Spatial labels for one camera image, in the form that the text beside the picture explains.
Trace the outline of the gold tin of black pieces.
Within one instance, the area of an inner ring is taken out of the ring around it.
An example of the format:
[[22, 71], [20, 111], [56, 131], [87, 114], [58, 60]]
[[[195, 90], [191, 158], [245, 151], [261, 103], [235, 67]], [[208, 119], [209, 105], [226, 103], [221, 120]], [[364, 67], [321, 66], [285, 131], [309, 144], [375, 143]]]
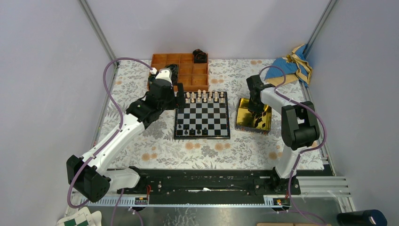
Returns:
[[235, 129], [244, 132], [268, 134], [271, 130], [272, 109], [265, 105], [261, 113], [250, 111], [249, 99], [240, 98], [237, 111]]

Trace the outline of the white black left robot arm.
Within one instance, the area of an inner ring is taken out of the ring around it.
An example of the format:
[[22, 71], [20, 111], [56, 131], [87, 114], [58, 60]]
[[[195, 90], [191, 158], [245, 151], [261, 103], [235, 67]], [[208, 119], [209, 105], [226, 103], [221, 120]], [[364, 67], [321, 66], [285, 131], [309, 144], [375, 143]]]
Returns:
[[165, 79], [156, 79], [145, 95], [132, 102], [121, 122], [105, 139], [84, 153], [81, 157], [72, 155], [66, 161], [68, 195], [76, 189], [90, 202], [101, 200], [109, 191], [129, 188], [139, 194], [145, 190], [146, 181], [132, 168], [111, 170], [108, 168], [114, 158], [140, 135], [165, 110], [184, 108], [185, 91], [178, 83], [177, 92]]

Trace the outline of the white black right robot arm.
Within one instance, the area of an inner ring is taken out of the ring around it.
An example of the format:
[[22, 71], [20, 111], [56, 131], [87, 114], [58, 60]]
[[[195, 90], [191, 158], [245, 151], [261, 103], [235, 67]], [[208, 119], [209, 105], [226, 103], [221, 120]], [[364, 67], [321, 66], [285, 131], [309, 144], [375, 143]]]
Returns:
[[267, 105], [281, 115], [281, 136], [285, 147], [275, 166], [278, 176], [270, 180], [271, 190], [281, 194], [288, 189], [287, 179], [295, 175], [300, 152], [320, 136], [314, 105], [310, 101], [297, 102], [284, 97], [275, 90], [275, 86], [264, 84], [258, 75], [250, 76], [246, 82], [250, 92], [250, 111], [260, 114]]

